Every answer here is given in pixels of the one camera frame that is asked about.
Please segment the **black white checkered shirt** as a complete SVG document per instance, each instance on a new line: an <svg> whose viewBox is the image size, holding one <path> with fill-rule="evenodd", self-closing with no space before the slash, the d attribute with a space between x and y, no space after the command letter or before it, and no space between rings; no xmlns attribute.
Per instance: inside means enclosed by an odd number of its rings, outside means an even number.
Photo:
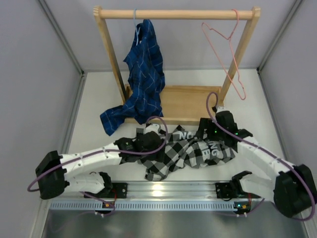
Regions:
<svg viewBox="0 0 317 238"><path fill-rule="evenodd" d="M222 141L199 139L196 132L178 125L168 134L163 161L139 161L145 168L145 179L161 181L172 172L185 167L200 169L223 165L235 158L233 149Z"/></svg>

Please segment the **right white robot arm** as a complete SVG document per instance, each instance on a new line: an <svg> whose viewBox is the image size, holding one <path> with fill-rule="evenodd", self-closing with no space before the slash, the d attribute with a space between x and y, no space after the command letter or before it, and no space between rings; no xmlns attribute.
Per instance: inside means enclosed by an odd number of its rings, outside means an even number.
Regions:
<svg viewBox="0 0 317 238"><path fill-rule="evenodd" d="M254 194L274 204L285 217L292 218L311 208L315 214L317 189L311 170L304 164L296 166L262 147L253 134L239 129L230 111L218 112L215 118L201 118L196 136L203 134L211 141L222 142L243 159L266 174L265 178L251 171L242 171L230 180L233 195Z"/></svg>

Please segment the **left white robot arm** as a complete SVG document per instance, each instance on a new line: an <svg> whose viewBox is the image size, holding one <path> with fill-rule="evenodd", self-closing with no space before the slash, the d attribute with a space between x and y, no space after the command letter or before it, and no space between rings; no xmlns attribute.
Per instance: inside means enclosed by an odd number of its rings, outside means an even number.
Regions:
<svg viewBox="0 0 317 238"><path fill-rule="evenodd" d="M165 139L150 131L135 138L122 137L102 148L83 153L51 151L35 169L40 197L48 200L64 193L87 192L106 198L112 192L111 179L98 169L138 160L161 161L165 145Z"/></svg>

